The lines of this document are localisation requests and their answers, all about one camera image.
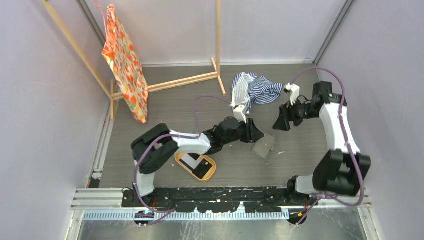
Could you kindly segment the grey card holder wallet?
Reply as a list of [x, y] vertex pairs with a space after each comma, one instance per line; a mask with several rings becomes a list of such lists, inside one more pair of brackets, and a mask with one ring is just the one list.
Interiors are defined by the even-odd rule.
[[251, 152], [260, 158], [266, 160], [275, 150], [276, 138], [272, 135], [265, 134], [263, 138], [258, 140], [251, 149]]

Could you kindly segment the orange oval tray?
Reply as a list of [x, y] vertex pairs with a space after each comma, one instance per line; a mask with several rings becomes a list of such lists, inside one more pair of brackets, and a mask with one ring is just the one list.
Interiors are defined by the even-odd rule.
[[196, 153], [174, 155], [176, 163], [199, 182], [208, 182], [215, 174], [217, 165], [209, 156]]

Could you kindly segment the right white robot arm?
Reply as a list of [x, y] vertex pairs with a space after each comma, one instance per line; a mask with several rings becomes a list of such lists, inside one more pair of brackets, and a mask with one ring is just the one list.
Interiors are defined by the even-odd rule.
[[299, 205], [306, 195], [326, 194], [355, 197], [364, 193], [364, 179], [371, 167], [371, 158], [361, 154], [347, 119], [347, 102], [334, 93], [332, 83], [321, 81], [313, 85], [312, 99], [300, 101], [300, 87], [289, 83], [284, 92], [290, 100], [279, 107], [274, 130], [288, 132], [304, 120], [320, 119], [324, 126], [328, 151], [312, 174], [294, 176], [287, 182], [285, 198]]

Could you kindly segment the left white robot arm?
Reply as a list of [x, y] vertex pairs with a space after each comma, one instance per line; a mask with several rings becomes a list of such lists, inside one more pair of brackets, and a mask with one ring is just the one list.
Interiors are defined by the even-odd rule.
[[134, 140], [130, 148], [135, 161], [134, 200], [141, 207], [153, 202], [155, 173], [175, 154], [192, 153], [210, 156], [233, 142], [253, 144], [264, 138], [252, 118], [239, 121], [226, 117], [218, 125], [199, 134], [181, 133], [160, 123]]

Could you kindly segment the glossy black credit card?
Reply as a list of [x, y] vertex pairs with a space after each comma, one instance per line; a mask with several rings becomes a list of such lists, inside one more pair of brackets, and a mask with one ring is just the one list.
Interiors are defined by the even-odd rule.
[[208, 174], [208, 172], [212, 169], [213, 166], [214, 165], [210, 163], [208, 160], [203, 159], [192, 173], [194, 174], [195, 177], [202, 180]]

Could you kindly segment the silver credit card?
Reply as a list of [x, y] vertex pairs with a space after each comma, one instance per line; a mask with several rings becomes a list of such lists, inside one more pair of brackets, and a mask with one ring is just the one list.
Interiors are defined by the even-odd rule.
[[199, 154], [188, 153], [184, 154], [178, 162], [182, 164], [187, 170], [193, 172], [194, 169], [201, 163], [201, 160], [198, 160], [199, 157]]

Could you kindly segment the blue striped cloth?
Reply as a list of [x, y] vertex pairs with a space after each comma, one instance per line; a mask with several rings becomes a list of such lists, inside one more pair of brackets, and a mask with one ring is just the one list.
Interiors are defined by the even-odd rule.
[[258, 75], [254, 72], [241, 72], [234, 78], [232, 82], [232, 94], [235, 93], [234, 88], [236, 87], [237, 83], [243, 78], [247, 78], [248, 80], [247, 94], [250, 97], [249, 101], [246, 103], [246, 115], [251, 113], [252, 104], [264, 105], [276, 101], [280, 97], [284, 88], [283, 83], [274, 83], [268, 80], [265, 76], [258, 77]]

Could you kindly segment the orange floral cloth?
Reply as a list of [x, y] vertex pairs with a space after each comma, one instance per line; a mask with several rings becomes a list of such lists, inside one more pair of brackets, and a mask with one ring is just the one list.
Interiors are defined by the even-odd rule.
[[149, 86], [142, 62], [113, 4], [107, 7], [106, 15], [106, 41], [102, 55], [112, 70], [134, 119], [144, 124], [148, 118]]

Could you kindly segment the wooden drying rack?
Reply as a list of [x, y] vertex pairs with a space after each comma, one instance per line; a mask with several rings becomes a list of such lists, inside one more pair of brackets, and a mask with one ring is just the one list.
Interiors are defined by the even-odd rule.
[[[62, 33], [65, 35], [67, 40], [70, 42], [71, 46], [74, 48], [76, 53], [79, 55], [81, 60], [84, 62], [88, 70], [91, 72], [93, 77], [96, 79], [96, 81], [99, 83], [100, 87], [103, 89], [103, 91], [106, 93], [110, 100], [110, 118], [114, 120], [116, 118], [115, 113], [115, 102], [121, 99], [124, 99], [123, 94], [120, 91], [120, 88], [118, 86], [118, 83], [115, 79], [115, 76], [113, 74], [113, 79], [111, 80], [110, 86], [107, 86], [105, 81], [101, 78], [93, 64], [90, 62], [89, 58], [86, 56], [80, 45], [77, 43], [77, 40], [74, 38], [72, 33], [69, 31], [65, 23], [62, 21], [58, 13], [55, 11], [54, 7], [49, 3], [47, 0], [43, 0], [42, 5], [47, 10], [49, 15], [52, 17], [56, 25], [60, 28]], [[104, 29], [105, 29], [105, 39], [101, 41], [105, 45], [106, 42], [106, 21], [107, 21], [107, 10], [102, 14], [103, 17], [103, 23], [104, 23]], [[216, 1], [216, 58], [212, 58], [212, 64], [214, 67], [213, 72], [201, 74], [201, 75], [195, 75], [187, 78], [177, 79], [173, 81], [167, 81], [164, 83], [149, 85], [148, 84], [148, 94], [152, 92], [157, 92], [161, 90], [181, 87], [184, 85], [194, 84], [198, 82], [208, 81], [217, 79], [222, 93], [225, 95], [226, 90], [224, 87], [224, 84], [221, 79], [221, 66], [220, 66], [220, 60], [221, 60], [221, 1]]]

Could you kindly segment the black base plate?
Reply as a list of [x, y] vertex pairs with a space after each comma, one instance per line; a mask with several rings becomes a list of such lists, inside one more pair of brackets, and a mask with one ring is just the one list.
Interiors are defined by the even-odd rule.
[[276, 213], [278, 207], [308, 209], [315, 197], [291, 192], [286, 187], [157, 187], [139, 199], [132, 188], [121, 190], [124, 208], [149, 206], [159, 212], [234, 213], [244, 207], [246, 213]]

